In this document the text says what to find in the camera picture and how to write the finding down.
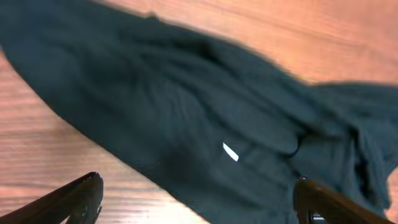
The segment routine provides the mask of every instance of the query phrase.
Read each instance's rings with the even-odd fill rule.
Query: small white object
[[[236,152],[234,152],[229,146],[227,146],[225,143],[223,143],[223,148],[228,153],[229,156],[235,161],[238,161],[239,156],[237,155]]]

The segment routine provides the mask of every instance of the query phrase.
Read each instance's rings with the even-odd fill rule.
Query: wooden floor
[[[108,2],[237,40],[308,82],[398,84],[396,0]],[[61,120],[0,56],[0,215],[89,171],[105,182],[98,223],[204,223]],[[398,222],[398,170],[389,185],[387,214]]]

